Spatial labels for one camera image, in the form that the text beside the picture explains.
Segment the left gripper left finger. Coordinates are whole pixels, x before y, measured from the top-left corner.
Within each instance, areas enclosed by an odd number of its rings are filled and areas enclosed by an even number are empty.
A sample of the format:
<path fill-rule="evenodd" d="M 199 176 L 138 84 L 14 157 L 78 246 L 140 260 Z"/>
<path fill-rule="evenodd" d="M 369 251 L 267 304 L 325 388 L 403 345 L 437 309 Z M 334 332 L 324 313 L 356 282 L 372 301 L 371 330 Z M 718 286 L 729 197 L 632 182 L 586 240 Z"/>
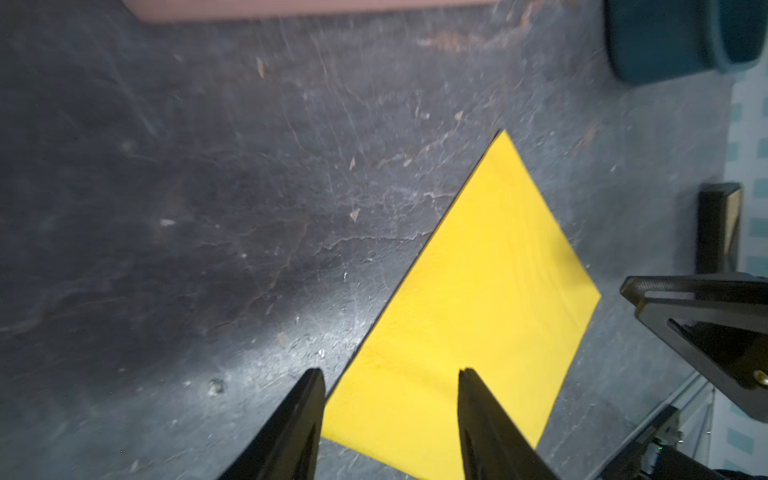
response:
<path fill-rule="evenodd" d="M 325 402 L 322 370 L 306 370 L 219 479 L 313 479 Z"/>

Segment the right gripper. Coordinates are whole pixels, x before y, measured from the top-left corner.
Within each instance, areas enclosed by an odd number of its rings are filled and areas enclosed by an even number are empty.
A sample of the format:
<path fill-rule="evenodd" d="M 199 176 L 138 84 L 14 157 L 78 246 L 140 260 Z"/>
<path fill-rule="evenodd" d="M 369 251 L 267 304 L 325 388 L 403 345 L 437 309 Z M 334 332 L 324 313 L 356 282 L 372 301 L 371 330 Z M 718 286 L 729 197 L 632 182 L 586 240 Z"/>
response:
<path fill-rule="evenodd" d="M 630 276 L 635 317 L 750 418 L 767 421 L 767 279 Z"/>

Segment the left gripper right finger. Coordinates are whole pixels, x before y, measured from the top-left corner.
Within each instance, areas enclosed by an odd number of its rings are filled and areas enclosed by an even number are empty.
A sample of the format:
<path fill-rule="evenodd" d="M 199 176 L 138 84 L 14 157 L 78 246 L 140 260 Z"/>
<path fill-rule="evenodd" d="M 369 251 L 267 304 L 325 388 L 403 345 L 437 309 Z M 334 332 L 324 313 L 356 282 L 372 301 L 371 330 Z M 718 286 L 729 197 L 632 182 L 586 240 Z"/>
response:
<path fill-rule="evenodd" d="M 554 479 L 478 373 L 458 376 L 458 425 L 467 479 Z"/>

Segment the yellow paper napkin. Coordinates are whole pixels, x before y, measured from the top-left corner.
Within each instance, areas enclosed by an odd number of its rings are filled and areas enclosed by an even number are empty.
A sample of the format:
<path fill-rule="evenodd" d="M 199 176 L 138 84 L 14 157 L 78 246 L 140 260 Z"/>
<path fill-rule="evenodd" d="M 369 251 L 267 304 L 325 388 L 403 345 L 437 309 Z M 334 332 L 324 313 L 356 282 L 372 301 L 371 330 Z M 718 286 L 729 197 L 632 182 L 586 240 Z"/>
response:
<path fill-rule="evenodd" d="M 500 132 L 335 385 L 322 434 L 419 479 L 460 479 L 471 368 L 536 445 L 600 298 Z"/>

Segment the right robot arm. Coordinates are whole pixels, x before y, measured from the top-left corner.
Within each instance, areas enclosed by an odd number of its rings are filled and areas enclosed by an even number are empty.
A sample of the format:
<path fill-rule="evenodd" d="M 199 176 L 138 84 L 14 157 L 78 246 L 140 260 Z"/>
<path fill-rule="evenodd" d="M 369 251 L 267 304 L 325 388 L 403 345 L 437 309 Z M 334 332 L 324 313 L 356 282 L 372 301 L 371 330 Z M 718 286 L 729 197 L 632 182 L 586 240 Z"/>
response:
<path fill-rule="evenodd" d="M 751 419 L 767 420 L 767 280 L 746 273 L 631 276 L 636 319 Z M 678 450 L 667 406 L 602 471 L 604 479 L 721 479 Z"/>

